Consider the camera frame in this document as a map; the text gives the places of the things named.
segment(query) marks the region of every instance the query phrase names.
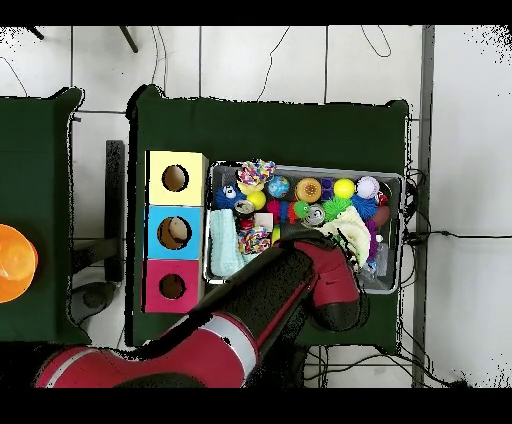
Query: table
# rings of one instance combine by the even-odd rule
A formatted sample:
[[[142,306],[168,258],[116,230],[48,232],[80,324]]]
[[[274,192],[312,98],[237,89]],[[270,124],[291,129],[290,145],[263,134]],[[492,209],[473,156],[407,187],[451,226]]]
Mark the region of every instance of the table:
[[[154,86],[142,86],[127,109],[130,119],[128,164],[127,312],[128,344],[158,338],[180,315],[140,310],[143,248],[144,152],[201,152],[210,161],[254,156],[283,165],[404,174],[408,105],[348,103],[284,104],[215,99],[164,99]],[[302,345],[358,344],[395,353],[398,291],[368,295],[370,310],[360,328],[336,333],[311,322],[301,331]]]

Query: green table cover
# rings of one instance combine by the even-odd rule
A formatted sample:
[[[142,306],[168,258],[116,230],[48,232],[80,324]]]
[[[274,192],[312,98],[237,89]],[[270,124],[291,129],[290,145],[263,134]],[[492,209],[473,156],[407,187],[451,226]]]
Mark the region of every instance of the green table cover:
[[[0,223],[23,233],[39,256],[28,290],[0,304],[0,341],[90,342],[66,313],[68,129],[81,99],[77,88],[47,99],[0,98]]]
[[[128,191],[135,190],[128,199],[129,208],[135,202],[135,216],[128,217],[128,230],[130,224],[135,229],[135,278],[127,276],[128,284],[133,284],[133,293],[127,292],[128,307],[133,307],[133,316],[128,313],[127,317],[133,321],[127,328],[133,324],[135,345],[158,338],[180,317],[145,314],[140,309],[146,150],[201,152],[210,162],[261,157],[282,165],[404,173],[408,105],[403,100],[372,106],[165,99],[156,86],[149,85],[134,93],[127,115],[131,121],[130,176],[136,170],[135,180],[129,177],[128,182]],[[368,295],[370,315],[361,328],[335,333],[308,322],[297,341],[303,345],[378,345],[394,353],[397,302],[398,292]]]

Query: tennis ball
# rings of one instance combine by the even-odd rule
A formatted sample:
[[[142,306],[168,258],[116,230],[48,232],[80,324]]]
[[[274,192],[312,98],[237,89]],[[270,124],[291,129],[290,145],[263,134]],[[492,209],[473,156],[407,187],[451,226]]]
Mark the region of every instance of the tennis ball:
[[[348,178],[341,178],[334,183],[334,195],[342,199],[350,199],[355,191],[356,186]]]
[[[249,193],[247,195],[247,200],[254,205],[254,209],[259,211],[265,206],[265,202],[267,201],[265,197],[265,193],[262,191],[255,191],[253,193]]]

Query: circular hole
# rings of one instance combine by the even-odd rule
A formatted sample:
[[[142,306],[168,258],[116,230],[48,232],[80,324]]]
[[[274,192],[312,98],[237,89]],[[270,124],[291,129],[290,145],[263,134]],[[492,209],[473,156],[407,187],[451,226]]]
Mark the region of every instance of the circular hole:
[[[179,299],[185,293],[185,281],[177,274],[168,274],[160,280],[160,293],[167,299]]]
[[[158,226],[158,241],[162,246],[171,250],[184,248],[192,237],[192,228],[181,217],[165,218]]]
[[[171,165],[162,174],[162,184],[173,192],[184,190],[188,184],[188,173],[181,165]]]

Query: towel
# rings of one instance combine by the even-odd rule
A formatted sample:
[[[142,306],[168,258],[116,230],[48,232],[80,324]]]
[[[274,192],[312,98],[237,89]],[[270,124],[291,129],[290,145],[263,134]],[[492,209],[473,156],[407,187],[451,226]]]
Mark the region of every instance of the towel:
[[[212,237],[210,268],[218,277],[231,277],[258,256],[258,254],[242,255],[238,251],[235,218],[231,209],[210,213],[210,234]]]
[[[368,260],[370,232],[354,206],[349,206],[344,212],[338,214],[336,219],[327,222],[319,230],[324,235],[332,234],[334,236],[337,236],[338,230],[340,230],[348,240],[347,248],[355,253],[359,266],[362,267]]]

